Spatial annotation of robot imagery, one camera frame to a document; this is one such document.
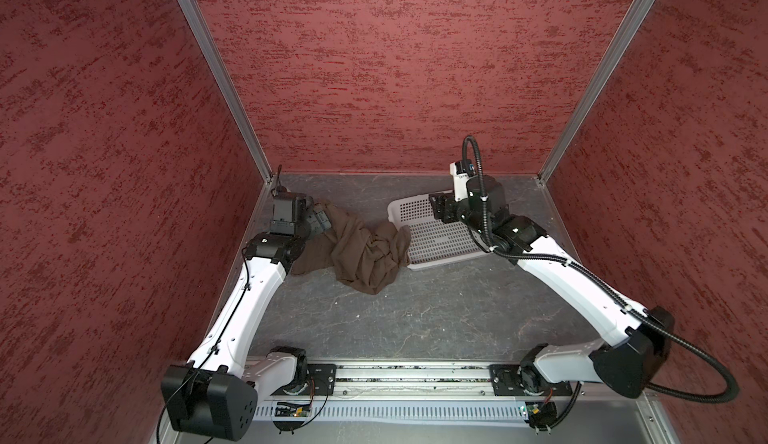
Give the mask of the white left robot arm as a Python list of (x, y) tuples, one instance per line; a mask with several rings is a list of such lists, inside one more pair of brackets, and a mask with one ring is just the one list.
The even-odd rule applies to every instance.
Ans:
[(275, 292), (307, 242), (330, 227), (311, 197), (280, 192), (274, 198), (269, 228), (240, 251), (239, 276), (207, 336), (185, 364), (169, 366), (162, 378), (161, 416), (174, 431), (236, 442), (264, 398), (280, 390), (314, 391), (303, 349), (278, 346), (252, 368), (246, 364)]

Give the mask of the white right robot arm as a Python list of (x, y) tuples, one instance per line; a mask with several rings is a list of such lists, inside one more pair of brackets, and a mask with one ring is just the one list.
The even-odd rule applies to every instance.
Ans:
[(485, 251), (536, 277), (597, 332), (593, 341), (540, 344), (520, 362), (521, 387), (540, 395), (561, 382), (602, 383), (627, 398), (639, 397), (666, 361), (674, 323), (661, 308), (648, 310), (596, 277), (534, 220), (510, 213), (503, 186), (493, 177), (460, 176), (452, 192), (428, 197), (435, 219), (461, 223)]

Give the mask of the brown corduroy trousers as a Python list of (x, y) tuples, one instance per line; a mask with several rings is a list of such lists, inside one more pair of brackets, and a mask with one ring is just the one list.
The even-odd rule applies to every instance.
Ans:
[(327, 200), (315, 204), (314, 209), (325, 214), (330, 228), (307, 242), (292, 265), (292, 275), (330, 268), (342, 284), (376, 295), (394, 283), (399, 271), (410, 264), (409, 227), (398, 228), (384, 221), (370, 228), (359, 215)]

